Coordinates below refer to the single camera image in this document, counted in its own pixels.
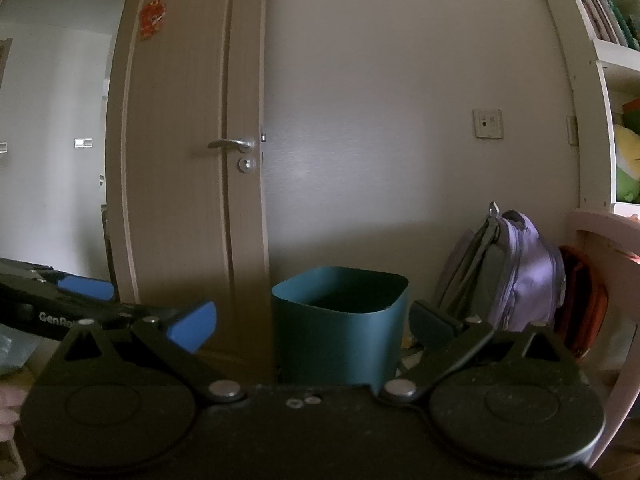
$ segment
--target yellow and green plush toy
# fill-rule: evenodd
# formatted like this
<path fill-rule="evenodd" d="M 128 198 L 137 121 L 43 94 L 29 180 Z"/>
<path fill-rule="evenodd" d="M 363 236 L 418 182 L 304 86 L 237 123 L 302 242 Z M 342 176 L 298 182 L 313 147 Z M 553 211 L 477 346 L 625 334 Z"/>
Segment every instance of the yellow and green plush toy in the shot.
<path fill-rule="evenodd" d="M 635 202 L 640 195 L 640 136 L 613 125 L 616 137 L 616 200 Z"/>

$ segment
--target bin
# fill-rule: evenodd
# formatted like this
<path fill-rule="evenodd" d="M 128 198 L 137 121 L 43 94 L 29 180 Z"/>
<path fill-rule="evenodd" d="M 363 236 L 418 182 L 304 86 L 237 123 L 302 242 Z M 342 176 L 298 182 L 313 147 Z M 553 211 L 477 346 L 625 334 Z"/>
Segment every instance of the bin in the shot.
<path fill-rule="evenodd" d="M 280 381 L 378 391 L 396 373 L 408 284 L 388 272 L 318 267 L 274 286 Z"/>

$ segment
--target hand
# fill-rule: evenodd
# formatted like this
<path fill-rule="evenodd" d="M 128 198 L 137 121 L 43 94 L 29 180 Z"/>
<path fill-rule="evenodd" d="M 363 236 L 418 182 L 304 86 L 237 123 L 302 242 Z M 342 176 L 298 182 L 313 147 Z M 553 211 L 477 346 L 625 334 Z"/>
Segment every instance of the hand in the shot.
<path fill-rule="evenodd" d="M 14 437 L 14 424 L 20 416 L 11 408 L 22 405 L 27 392 L 12 384 L 0 383 L 0 442 L 6 442 Z"/>

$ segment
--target red sticker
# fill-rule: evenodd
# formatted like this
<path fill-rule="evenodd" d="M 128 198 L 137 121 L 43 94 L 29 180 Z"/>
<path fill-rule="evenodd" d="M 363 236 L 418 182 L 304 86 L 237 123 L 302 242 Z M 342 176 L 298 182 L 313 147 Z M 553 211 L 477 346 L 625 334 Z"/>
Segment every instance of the red sticker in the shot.
<path fill-rule="evenodd" d="M 162 26 L 166 6 L 160 0 L 151 0 L 140 11 L 140 39 L 151 38 Z"/>

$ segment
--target door handle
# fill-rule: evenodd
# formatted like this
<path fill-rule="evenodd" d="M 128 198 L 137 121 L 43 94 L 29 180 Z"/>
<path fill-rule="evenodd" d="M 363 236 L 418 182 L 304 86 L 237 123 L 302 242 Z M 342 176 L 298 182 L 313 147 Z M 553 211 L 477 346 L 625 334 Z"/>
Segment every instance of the door handle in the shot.
<path fill-rule="evenodd" d="M 241 153 L 249 153 L 254 148 L 254 142 L 252 140 L 242 139 L 219 139 L 210 142 L 207 147 L 213 148 L 234 148 Z"/>

